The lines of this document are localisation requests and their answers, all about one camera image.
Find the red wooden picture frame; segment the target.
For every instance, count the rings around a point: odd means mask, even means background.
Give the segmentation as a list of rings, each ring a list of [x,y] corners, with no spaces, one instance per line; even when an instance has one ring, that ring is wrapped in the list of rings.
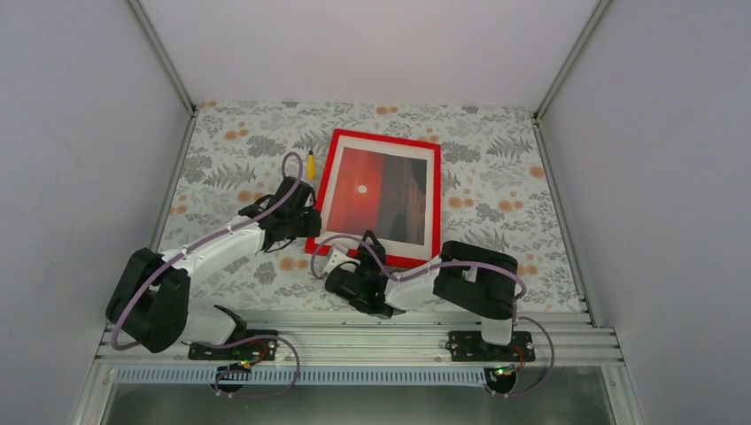
[[[334,130],[315,208],[321,234],[305,251],[325,254],[331,236],[356,248],[372,230],[387,251],[386,265],[417,267],[441,247],[442,152],[436,143]]]

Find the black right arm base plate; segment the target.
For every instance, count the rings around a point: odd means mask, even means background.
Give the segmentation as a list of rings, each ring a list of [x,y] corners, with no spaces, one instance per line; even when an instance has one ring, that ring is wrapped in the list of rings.
[[[445,348],[453,362],[532,362],[536,359],[531,333],[514,331],[507,345],[490,344],[479,331],[452,331]]]

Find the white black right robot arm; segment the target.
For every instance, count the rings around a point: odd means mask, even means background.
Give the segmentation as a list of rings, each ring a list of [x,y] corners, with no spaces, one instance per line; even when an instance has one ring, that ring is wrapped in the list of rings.
[[[397,270],[387,267],[386,248],[372,231],[355,238],[354,249],[342,240],[343,236],[325,239],[326,263],[313,275],[353,309],[390,319],[439,298],[479,316],[479,346],[486,358],[501,360],[513,350],[516,303],[527,292],[515,258],[448,241],[433,259]]]

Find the yellow handled screwdriver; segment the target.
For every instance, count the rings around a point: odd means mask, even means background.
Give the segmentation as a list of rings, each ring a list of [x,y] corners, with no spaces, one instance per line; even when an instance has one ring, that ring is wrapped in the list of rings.
[[[307,179],[313,181],[316,176],[316,164],[313,151],[309,151],[306,156]]]

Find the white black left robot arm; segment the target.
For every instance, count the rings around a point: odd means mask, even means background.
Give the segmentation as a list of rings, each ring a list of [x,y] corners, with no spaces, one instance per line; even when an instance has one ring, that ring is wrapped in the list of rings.
[[[239,356],[246,346],[244,320],[227,307],[199,304],[191,286],[238,259],[318,236],[321,216],[314,201],[309,183],[287,176],[276,193],[241,209],[209,236],[178,249],[134,252],[105,309],[106,319],[133,340],[121,344],[113,336],[112,347],[141,345],[157,353],[177,342],[202,343],[223,358]]]

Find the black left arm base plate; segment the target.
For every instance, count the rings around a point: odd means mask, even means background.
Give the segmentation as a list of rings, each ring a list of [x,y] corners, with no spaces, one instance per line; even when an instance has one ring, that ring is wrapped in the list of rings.
[[[229,348],[213,348],[204,344],[190,345],[188,359],[251,363],[275,359],[278,332],[273,329],[245,329],[226,342]]]

